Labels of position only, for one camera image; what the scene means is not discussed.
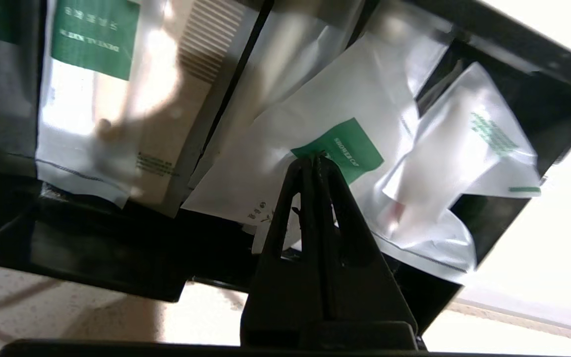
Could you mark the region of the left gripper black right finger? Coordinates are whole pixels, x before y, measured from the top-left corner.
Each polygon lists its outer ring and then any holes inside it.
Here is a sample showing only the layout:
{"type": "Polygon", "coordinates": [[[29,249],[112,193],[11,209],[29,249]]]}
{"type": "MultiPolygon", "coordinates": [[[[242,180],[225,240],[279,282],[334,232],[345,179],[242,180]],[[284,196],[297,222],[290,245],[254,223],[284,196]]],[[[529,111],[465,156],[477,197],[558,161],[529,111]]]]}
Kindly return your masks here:
{"type": "Polygon", "coordinates": [[[417,323],[339,167],[313,160],[324,312],[333,321],[417,323]]]}

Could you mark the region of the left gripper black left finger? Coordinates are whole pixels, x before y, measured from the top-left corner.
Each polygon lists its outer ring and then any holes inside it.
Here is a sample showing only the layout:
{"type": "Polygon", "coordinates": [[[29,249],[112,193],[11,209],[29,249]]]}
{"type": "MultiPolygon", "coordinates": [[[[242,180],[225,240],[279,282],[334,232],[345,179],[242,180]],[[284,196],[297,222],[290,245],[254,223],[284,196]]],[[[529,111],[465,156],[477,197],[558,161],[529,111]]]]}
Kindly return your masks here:
{"type": "Polygon", "coordinates": [[[288,167],[241,319],[244,332],[297,331],[322,317],[319,237],[315,224],[313,161],[288,167]],[[301,260],[282,258],[292,201],[300,194],[301,260]]]}

